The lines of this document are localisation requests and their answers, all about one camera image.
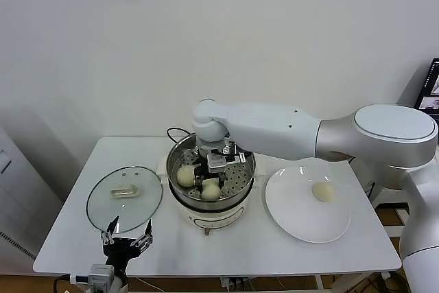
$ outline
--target white wall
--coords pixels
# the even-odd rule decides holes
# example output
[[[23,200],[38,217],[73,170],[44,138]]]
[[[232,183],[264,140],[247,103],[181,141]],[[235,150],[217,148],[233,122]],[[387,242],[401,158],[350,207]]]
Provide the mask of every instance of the white wall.
[[[395,102],[437,0],[0,0],[0,123],[65,197],[99,137],[189,128],[202,97],[324,118]]]

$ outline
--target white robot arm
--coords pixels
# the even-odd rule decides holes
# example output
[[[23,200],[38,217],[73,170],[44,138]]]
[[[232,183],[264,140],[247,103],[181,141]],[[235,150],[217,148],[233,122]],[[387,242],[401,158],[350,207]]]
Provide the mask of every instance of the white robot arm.
[[[430,116],[375,104],[347,117],[319,120],[289,106],[222,106],[205,99],[195,108],[192,124],[203,150],[222,150],[232,141],[240,150],[289,160],[342,161],[354,156],[365,161],[377,184],[404,189],[409,196],[410,218],[400,250],[412,291],[438,291],[438,125]],[[209,163],[209,169],[212,165],[217,171],[217,164]]]

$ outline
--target white cabinet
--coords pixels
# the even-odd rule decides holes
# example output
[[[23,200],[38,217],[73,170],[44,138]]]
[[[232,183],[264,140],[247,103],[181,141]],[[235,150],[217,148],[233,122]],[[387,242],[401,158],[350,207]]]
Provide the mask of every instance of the white cabinet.
[[[31,274],[62,203],[0,128],[0,274]]]

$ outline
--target glass lid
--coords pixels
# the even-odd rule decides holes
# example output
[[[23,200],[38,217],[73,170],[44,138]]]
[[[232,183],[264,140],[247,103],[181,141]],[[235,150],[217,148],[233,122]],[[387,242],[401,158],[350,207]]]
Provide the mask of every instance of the glass lid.
[[[147,222],[162,198],[160,178],[140,166],[122,167],[102,178],[90,193],[86,212],[91,224],[105,231],[117,216],[115,233]]]

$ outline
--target floor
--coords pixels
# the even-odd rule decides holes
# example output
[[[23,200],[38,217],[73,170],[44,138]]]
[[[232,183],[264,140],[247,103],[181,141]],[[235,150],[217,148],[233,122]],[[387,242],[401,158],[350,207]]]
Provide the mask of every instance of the floor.
[[[402,225],[400,219],[393,209],[379,209],[377,210],[378,216],[384,226]],[[396,250],[399,249],[399,239],[392,239]],[[322,281],[325,288],[330,288],[334,279],[337,276],[322,276]],[[373,274],[366,279],[355,291],[355,293],[377,293],[375,279],[377,274]],[[154,284],[168,292],[188,292],[188,291],[226,291],[221,286],[218,278],[169,278],[169,279],[145,279],[146,281]],[[279,283],[276,277],[261,277],[252,279],[253,288],[256,291],[259,290],[300,290],[317,288],[313,277],[281,277]],[[1,293],[46,293],[52,292],[52,285],[54,282],[53,277],[22,277],[22,276],[0,276],[0,292]],[[130,291],[150,291],[155,292],[154,288],[140,282],[138,279],[131,278],[129,282]],[[390,289],[392,287],[391,281],[388,283]],[[65,293],[80,293],[79,288],[70,285],[66,282],[58,283],[58,292]],[[243,289],[240,285],[237,287],[238,291],[251,291],[248,284],[245,284]]]

